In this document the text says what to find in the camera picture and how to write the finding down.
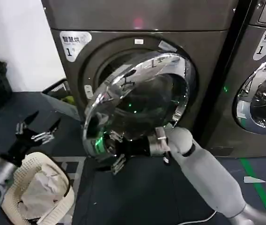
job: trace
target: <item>white cloth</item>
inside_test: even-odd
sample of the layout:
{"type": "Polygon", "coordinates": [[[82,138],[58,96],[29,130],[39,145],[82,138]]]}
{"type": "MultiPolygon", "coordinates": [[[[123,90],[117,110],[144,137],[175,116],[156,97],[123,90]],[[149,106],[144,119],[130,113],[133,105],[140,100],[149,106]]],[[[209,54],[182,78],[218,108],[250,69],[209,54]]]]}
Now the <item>white cloth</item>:
{"type": "Polygon", "coordinates": [[[67,184],[49,165],[34,175],[18,204],[20,214],[25,219],[35,219],[49,213],[67,191],[67,184]]]}

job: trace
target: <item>white cable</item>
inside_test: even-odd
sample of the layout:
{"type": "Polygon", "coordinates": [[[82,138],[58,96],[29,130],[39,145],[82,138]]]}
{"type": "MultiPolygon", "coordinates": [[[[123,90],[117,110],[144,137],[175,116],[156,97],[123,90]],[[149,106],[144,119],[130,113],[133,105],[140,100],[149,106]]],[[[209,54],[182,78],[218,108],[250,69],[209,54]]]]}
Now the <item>white cable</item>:
{"type": "Polygon", "coordinates": [[[204,223],[204,222],[207,222],[208,220],[210,220],[215,214],[216,214],[216,211],[214,211],[214,213],[212,213],[212,215],[209,216],[207,219],[198,220],[198,221],[183,222],[183,223],[180,223],[180,224],[177,224],[177,225],[204,223]]]}

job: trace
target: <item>robotic hand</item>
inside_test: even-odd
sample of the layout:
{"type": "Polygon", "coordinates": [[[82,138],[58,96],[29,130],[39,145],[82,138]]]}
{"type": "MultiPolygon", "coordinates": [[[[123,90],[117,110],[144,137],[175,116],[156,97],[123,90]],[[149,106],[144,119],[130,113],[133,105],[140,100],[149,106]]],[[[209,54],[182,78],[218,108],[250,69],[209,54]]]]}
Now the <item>robotic hand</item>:
{"type": "Polygon", "coordinates": [[[186,178],[206,203],[234,225],[266,225],[266,213],[248,205],[231,174],[207,150],[201,148],[189,130],[165,129],[168,151],[186,178]]]}
{"type": "Polygon", "coordinates": [[[37,114],[38,111],[17,124],[15,143],[7,153],[0,155],[0,206],[6,191],[13,183],[13,174],[22,165],[22,160],[28,150],[54,139],[54,133],[60,120],[56,121],[48,131],[39,134],[28,128],[28,125],[36,118],[37,114]]]}

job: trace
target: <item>washer door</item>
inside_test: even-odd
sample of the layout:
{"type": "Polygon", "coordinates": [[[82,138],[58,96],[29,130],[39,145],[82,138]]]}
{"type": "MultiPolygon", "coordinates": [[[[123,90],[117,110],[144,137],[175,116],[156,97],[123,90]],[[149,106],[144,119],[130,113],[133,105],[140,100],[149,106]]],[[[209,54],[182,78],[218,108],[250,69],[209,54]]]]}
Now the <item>washer door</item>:
{"type": "Polygon", "coordinates": [[[195,89],[195,69],[173,52],[148,52],[126,62],[100,85],[85,110],[83,144],[92,156],[119,155],[115,141],[138,140],[175,126],[195,89]]]}
{"type": "Polygon", "coordinates": [[[245,81],[235,109],[236,118],[244,129],[266,134],[266,62],[245,81]]]}

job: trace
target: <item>gray appliance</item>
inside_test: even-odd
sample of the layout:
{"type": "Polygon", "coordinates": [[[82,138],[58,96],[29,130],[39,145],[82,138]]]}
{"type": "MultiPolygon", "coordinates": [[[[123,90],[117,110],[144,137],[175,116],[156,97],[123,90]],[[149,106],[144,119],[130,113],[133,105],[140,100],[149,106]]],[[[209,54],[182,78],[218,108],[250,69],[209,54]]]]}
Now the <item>gray appliance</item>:
{"type": "Polygon", "coordinates": [[[244,28],[199,139],[218,156],[266,156],[266,0],[251,5],[244,28]]]}
{"type": "Polygon", "coordinates": [[[133,57],[176,52],[195,66],[197,82],[180,125],[191,129],[237,0],[43,0],[79,114],[99,85],[133,57]]]}

